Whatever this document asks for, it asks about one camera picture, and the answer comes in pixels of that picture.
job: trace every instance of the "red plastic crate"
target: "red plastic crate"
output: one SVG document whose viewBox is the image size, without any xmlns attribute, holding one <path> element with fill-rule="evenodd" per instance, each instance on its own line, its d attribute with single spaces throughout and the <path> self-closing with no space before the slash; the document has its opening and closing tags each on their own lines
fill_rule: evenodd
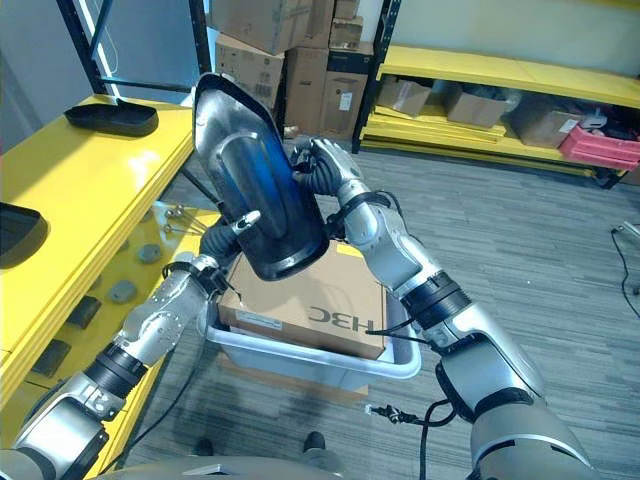
<svg viewBox="0 0 640 480">
<path fill-rule="evenodd" d="M 562 145 L 560 145 L 560 151 L 565 155 L 565 157 L 573 160 L 574 162 L 613 168 L 616 170 L 633 170 L 638 166 L 638 162 L 629 162 L 627 160 L 620 160 L 619 158 L 605 157 L 604 155 L 596 155 L 595 153 L 572 150 L 572 143 L 573 141 L 567 142 L 567 140 L 565 140 Z"/>
<path fill-rule="evenodd" d="M 640 162 L 640 142 L 600 137 L 575 127 L 560 146 L 560 150 L 572 158 L 574 152 L 587 153 L 613 160 Z"/>
</svg>

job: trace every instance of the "black shoe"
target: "black shoe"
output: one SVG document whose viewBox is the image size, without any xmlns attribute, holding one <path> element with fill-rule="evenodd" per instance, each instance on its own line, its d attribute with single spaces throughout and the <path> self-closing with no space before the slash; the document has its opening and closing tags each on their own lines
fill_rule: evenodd
<svg viewBox="0 0 640 480">
<path fill-rule="evenodd" d="M 206 437 L 201 437 L 193 448 L 193 454 L 198 457 L 213 457 L 213 443 Z"/>
<path fill-rule="evenodd" d="M 324 435 L 320 432 L 311 432 L 307 435 L 307 439 L 304 441 L 304 447 L 302 447 L 302 453 L 312 448 L 319 448 L 325 450 L 327 447 L 324 443 Z"/>
</svg>

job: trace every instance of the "black tray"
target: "black tray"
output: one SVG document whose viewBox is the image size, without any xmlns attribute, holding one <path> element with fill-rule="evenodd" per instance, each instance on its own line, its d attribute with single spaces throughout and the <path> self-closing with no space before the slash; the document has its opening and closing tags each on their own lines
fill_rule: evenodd
<svg viewBox="0 0 640 480">
<path fill-rule="evenodd" d="M 36 210 L 0 202 L 0 268 L 13 267 L 33 255 L 47 231 L 47 222 Z"/>
<path fill-rule="evenodd" d="M 121 99 L 116 105 L 80 105 L 67 110 L 64 115 L 76 127 L 128 137 L 144 137 L 158 128 L 155 108 Z"/>
</svg>

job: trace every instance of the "black box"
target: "black box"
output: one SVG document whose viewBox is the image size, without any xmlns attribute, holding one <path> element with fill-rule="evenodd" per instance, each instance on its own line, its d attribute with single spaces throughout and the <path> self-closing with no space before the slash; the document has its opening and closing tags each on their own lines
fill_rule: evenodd
<svg viewBox="0 0 640 480">
<path fill-rule="evenodd" d="M 360 43 L 357 50 L 329 50 L 327 71 L 367 75 L 373 62 L 373 45 Z"/>
</svg>

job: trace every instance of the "cardboard box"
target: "cardboard box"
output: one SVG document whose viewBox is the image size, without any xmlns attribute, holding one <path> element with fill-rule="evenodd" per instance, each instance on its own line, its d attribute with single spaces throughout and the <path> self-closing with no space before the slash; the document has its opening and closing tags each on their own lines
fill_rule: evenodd
<svg viewBox="0 0 640 480">
<path fill-rule="evenodd" d="M 297 47 L 287 60 L 287 106 L 285 125 L 297 126 L 299 133 L 318 133 L 324 77 L 329 50 Z"/>
<path fill-rule="evenodd" d="M 360 0 L 336 0 L 336 10 L 333 16 L 351 19 L 358 13 L 358 5 L 360 5 Z"/>
<path fill-rule="evenodd" d="M 546 95 L 526 95 L 509 116 L 513 131 L 525 145 L 557 148 L 583 116 Z"/>
<path fill-rule="evenodd" d="M 307 33 L 298 46 L 328 48 L 332 14 L 333 0 L 313 0 Z"/>
<path fill-rule="evenodd" d="M 329 50 L 327 70 L 367 75 L 373 63 L 373 44 L 360 42 L 354 51 Z"/>
<path fill-rule="evenodd" d="M 220 321 L 290 343 L 376 359 L 384 337 L 364 332 L 385 328 L 385 292 L 359 255 L 353 247 L 331 242 L 313 265 L 277 282 L 260 280 L 240 255 L 229 283 L 242 302 L 227 290 L 218 304 Z"/>
<path fill-rule="evenodd" d="M 362 17 L 355 17 L 351 20 L 334 18 L 331 22 L 329 48 L 357 50 L 362 36 L 362 22 Z"/>
<path fill-rule="evenodd" d="M 459 83 L 452 83 L 444 97 L 447 119 L 479 127 L 493 127 L 504 113 L 507 102 L 465 93 Z"/>
<path fill-rule="evenodd" d="M 326 73 L 320 120 L 322 135 L 351 139 L 366 84 L 366 75 L 345 72 Z"/>
<path fill-rule="evenodd" d="M 273 108 L 284 54 L 270 55 L 227 35 L 216 39 L 216 72 L 231 75 L 267 108 Z"/>
<path fill-rule="evenodd" d="M 377 104 L 407 115 L 416 116 L 429 98 L 431 88 L 395 75 L 386 75 Z"/>
<path fill-rule="evenodd" d="M 210 0 L 209 26 L 276 55 L 307 33 L 311 0 Z"/>
</svg>

